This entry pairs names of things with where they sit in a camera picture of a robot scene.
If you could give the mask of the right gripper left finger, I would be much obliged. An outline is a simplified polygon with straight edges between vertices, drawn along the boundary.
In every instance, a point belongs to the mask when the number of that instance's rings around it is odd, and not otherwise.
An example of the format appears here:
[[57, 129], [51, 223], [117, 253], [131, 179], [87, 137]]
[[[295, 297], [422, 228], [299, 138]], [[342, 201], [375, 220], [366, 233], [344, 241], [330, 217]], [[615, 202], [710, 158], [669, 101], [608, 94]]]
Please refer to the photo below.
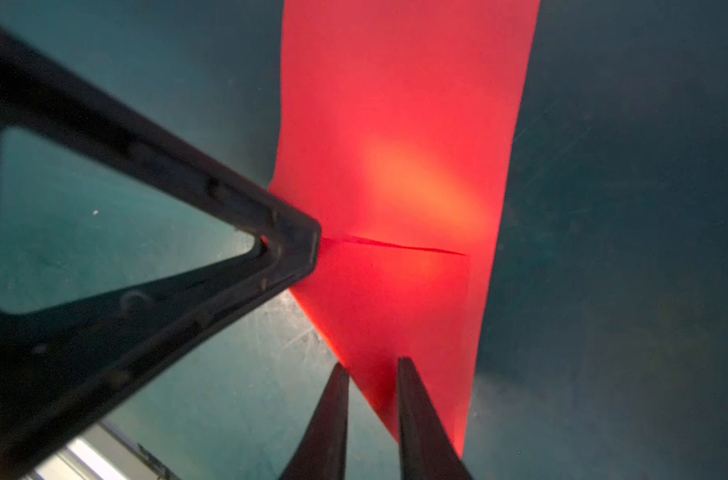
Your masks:
[[345, 478], [350, 375], [337, 363], [280, 479]]

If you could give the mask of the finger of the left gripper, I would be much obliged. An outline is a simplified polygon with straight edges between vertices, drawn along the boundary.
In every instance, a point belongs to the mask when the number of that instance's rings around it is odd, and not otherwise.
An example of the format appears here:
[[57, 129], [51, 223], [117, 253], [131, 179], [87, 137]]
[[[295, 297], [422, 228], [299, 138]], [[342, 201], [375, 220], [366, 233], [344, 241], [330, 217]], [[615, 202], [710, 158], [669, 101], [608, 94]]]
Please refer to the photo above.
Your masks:
[[317, 220], [0, 27], [0, 137], [24, 128], [243, 230], [246, 254], [12, 315], [0, 311], [0, 479], [33, 470], [171, 364], [308, 277]]

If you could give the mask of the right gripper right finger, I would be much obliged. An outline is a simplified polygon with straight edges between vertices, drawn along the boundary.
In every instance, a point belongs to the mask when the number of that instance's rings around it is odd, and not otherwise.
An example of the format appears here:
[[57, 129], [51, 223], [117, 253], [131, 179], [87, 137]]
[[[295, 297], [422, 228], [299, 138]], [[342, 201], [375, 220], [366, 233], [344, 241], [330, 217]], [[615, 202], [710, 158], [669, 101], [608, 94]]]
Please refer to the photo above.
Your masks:
[[401, 478], [471, 479], [409, 357], [398, 359], [397, 402]]

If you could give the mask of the red square paper sheet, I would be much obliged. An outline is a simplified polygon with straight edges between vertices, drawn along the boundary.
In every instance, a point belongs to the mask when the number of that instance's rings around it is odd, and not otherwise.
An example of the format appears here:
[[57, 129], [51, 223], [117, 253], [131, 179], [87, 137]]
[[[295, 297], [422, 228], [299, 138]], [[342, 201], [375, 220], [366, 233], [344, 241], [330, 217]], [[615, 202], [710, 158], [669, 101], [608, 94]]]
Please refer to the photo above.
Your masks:
[[391, 432], [415, 362], [456, 450], [535, 1], [288, 1], [271, 191], [322, 227], [292, 294]]

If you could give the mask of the front aluminium rail base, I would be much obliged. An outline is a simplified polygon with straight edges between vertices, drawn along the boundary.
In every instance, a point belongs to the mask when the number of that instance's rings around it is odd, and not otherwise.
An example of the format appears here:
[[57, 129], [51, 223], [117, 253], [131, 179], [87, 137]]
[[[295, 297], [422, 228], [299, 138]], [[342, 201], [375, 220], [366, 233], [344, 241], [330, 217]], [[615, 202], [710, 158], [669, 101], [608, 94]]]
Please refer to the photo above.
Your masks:
[[23, 479], [179, 479], [166, 464], [101, 420], [40, 463]]

